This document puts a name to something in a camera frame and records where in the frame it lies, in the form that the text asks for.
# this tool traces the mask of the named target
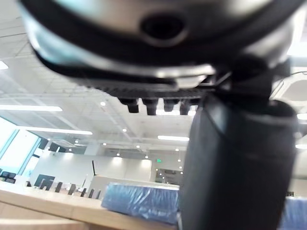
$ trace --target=office desk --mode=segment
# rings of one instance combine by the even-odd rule
[[[1,205],[20,207],[59,218],[95,225],[103,230],[174,230],[169,225],[129,217],[102,208],[101,200],[38,190],[0,182]]]

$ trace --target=ceiling light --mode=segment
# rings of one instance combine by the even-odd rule
[[[72,129],[60,129],[60,128],[43,128],[43,127],[28,127],[28,126],[16,126],[16,129],[37,131],[37,132],[50,132],[50,133],[67,133],[67,134],[80,134],[80,135],[92,135],[90,131],[72,130]]]
[[[297,118],[300,120],[307,120],[307,114],[298,114]]]
[[[155,111],[156,115],[169,115],[169,116],[179,116],[180,115],[180,111],[179,110],[173,110],[171,112],[165,112],[163,109],[157,109]],[[189,116],[195,116],[196,111],[194,110],[190,110],[188,112]]]
[[[307,144],[297,144],[295,147],[300,150],[307,150]]]
[[[158,136],[159,140],[178,140],[178,141],[189,141],[188,137],[175,137],[175,136]]]
[[[0,69],[8,69],[9,67],[3,62],[0,61]]]
[[[58,106],[17,105],[17,104],[0,104],[0,110],[41,111],[41,112],[62,112],[63,111]]]

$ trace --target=white wall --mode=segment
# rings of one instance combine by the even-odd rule
[[[288,191],[294,192],[295,197],[307,197],[307,180],[292,179]]]
[[[151,178],[150,160],[45,152],[31,174],[31,184],[39,174],[45,174],[55,176],[56,181],[82,185],[88,175],[84,186],[88,188],[93,178],[92,160],[96,174],[101,176],[137,181],[149,181]]]
[[[150,158],[153,158],[153,168],[154,169],[169,169],[181,171],[179,167],[184,165],[184,155],[180,156],[179,154],[150,154]]]

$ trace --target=recessed ceiling light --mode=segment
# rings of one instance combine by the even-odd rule
[[[37,131],[37,132],[49,132],[49,133],[68,133],[68,134],[80,134],[80,135],[92,135],[90,131],[73,130],[73,129],[60,129],[60,128],[44,128],[44,127],[29,127],[29,126],[16,126],[16,129]]]
[[[177,141],[189,141],[188,137],[175,137],[175,136],[158,136],[159,140],[177,140]]]
[[[300,150],[307,150],[307,144],[297,144],[295,147]]]
[[[39,112],[62,112],[63,111],[58,106],[17,105],[17,104],[0,104],[0,110],[39,111]]]
[[[0,61],[0,69],[8,69],[9,67],[3,62]]]

